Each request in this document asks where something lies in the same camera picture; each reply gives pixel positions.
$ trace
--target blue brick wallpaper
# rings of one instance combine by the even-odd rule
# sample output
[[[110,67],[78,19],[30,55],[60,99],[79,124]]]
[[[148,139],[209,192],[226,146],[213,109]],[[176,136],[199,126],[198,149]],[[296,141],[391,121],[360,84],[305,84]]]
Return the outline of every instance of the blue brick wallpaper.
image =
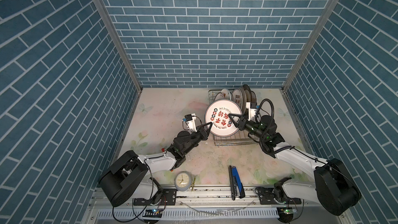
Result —
[[[144,87],[281,87],[327,0],[103,0]]]
[[[136,95],[92,0],[0,0],[0,223],[81,221]]]
[[[357,223],[397,223],[398,0],[340,0],[288,95],[316,154],[341,159]]]

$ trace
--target plate with red lettering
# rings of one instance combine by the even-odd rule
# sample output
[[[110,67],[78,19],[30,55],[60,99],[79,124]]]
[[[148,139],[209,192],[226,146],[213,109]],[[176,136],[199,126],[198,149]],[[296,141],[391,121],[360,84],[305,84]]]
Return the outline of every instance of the plate with red lettering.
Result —
[[[222,94],[222,92],[219,92],[216,94],[216,97],[214,98],[214,101],[218,101],[224,98],[224,95]]]
[[[240,109],[242,111],[246,109],[246,93],[243,88],[240,87],[235,89],[232,91],[232,95],[234,96],[234,102],[240,107]]]
[[[206,123],[212,122],[213,126],[210,132],[219,137],[228,137],[233,135],[238,128],[234,126],[228,114],[242,114],[240,107],[233,101],[221,99],[210,104],[205,113]]]

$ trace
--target white ventilation grille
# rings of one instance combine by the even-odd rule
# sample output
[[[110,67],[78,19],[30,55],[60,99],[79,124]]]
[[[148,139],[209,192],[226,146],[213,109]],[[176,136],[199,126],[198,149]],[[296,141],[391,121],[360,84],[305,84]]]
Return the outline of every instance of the white ventilation grille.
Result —
[[[211,212],[208,214],[197,212],[189,208],[172,208],[169,207],[163,211],[162,220],[205,220],[205,219],[236,219],[236,218],[279,218],[277,209],[273,207],[258,207],[246,208],[238,211],[232,211],[231,208],[197,208],[199,211]],[[135,209],[136,214],[141,212],[141,209]],[[115,217],[119,220],[128,220],[134,217],[132,210],[117,210],[114,211]],[[112,209],[99,209],[97,214],[99,220],[113,219]]]

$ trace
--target stapler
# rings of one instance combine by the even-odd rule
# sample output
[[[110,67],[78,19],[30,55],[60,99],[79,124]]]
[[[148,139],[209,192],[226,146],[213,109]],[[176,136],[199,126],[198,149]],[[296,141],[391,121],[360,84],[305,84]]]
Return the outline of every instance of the stapler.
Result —
[[[243,189],[243,185],[240,181],[240,177],[236,167],[229,166],[229,182],[231,184],[231,198],[234,201],[235,197],[238,196],[239,198],[245,197],[245,190]]]

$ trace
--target white plate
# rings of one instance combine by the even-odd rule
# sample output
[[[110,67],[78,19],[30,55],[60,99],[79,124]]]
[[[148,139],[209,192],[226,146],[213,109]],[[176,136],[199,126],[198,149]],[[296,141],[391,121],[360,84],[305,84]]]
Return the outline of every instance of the white plate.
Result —
[[[220,93],[216,94],[216,97],[214,98],[214,101],[221,100],[221,99],[224,99],[224,95],[220,92]]]
[[[242,113],[246,112],[246,93],[245,90],[243,89],[243,87],[238,88],[239,91],[242,93],[242,107],[240,108],[242,110]]]
[[[251,91],[250,95],[251,95],[251,102],[257,104],[257,96],[256,96],[256,94],[253,91]]]
[[[246,102],[251,102],[251,94],[250,94],[250,91],[247,90],[247,89],[244,89],[244,91],[245,91],[245,94],[246,94]],[[249,110],[246,108],[246,103],[245,103],[244,105],[245,105],[245,114],[248,114],[248,113],[249,113]]]
[[[232,91],[232,95],[234,96],[234,102],[238,105],[238,107],[242,109],[243,98],[242,98],[242,92],[239,90],[239,88]]]
[[[221,93],[225,99],[229,99],[230,101],[232,100],[232,94],[228,89],[224,88]]]
[[[238,128],[229,119],[228,114],[230,113],[242,114],[239,106],[233,101],[221,99],[213,102],[205,113],[206,123],[213,122],[210,132],[219,137],[228,137],[234,134]]]

